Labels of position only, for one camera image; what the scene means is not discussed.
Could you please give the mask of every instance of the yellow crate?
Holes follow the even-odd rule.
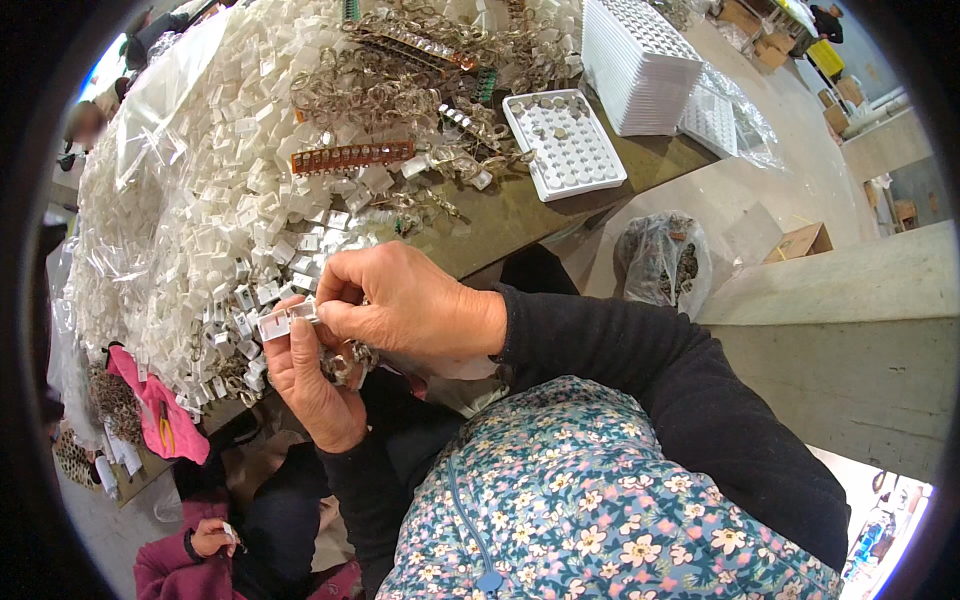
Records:
[[[825,39],[821,39],[817,43],[810,46],[806,51],[814,62],[817,63],[817,66],[820,67],[820,70],[823,71],[824,75],[827,77],[833,77],[837,73],[843,70],[845,66],[843,60],[840,58],[833,48],[830,46],[830,42]]]

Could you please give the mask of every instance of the wrinkled hand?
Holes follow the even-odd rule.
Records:
[[[297,295],[278,302],[275,312],[303,300]],[[264,342],[263,351],[274,387],[319,449],[340,454],[363,441],[367,435],[363,400],[326,380],[320,370],[320,342],[310,322],[295,319],[290,335]]]
[[[331,256],[317,304],[333,337],[408,354],[499,354],[506,336],[502,296],[468,288],[402,242]]]
[[[232,557],[236,551],[227,532],[224,531],[224,520],[221,518],[204,518],[197,524],[197,531],[190,537],[193,549],[202,557],[213,556],[221,547],[227,546],[227,556]]]

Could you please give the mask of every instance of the blue floral jacket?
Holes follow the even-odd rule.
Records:
[[[378,598],[835,598],[839,574],[663,457],[636,401],[563,376],[438,456]]]

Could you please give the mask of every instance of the yellow-handled pliers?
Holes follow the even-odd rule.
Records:
[[[160,402],[160,444],[166,449],[167,447],[167,433],[170,434],[170,454],[173,455],[177,452],[176,445],[174,444],[174,428],[170,426],[170,420],[167,419],[167,403],[164,401]]]

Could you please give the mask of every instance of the pink cloth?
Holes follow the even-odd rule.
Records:
[[[133,579],[137,600],[245,600],[233,590],[233,560],[221,550],[202,563],[186,553],[183,537],[202,518],[227,518],[226,490],[202,492],[183,501],[183,526],[173,536],[145,544],[136,553]],[[360,580],[356,559],[315,574],[323,583],[307,600],[352,598]]]
[[[140,424],[143,427],[143,441],[161,458],[185,456],[194,463],[202,465],[210,453],[210,442],[200,435],[190,419],[190,414],[177,404],[177,395],[160,383],[153,373],[147,373],[147,380],[140,381],[136,374],[136,361],[122,346],[110,347],[108,372],[120,375],[147,405],[148,411],[140,412]],[[160,402],[167,404],[167,419],[174,430],[174,450],[160,442]]]

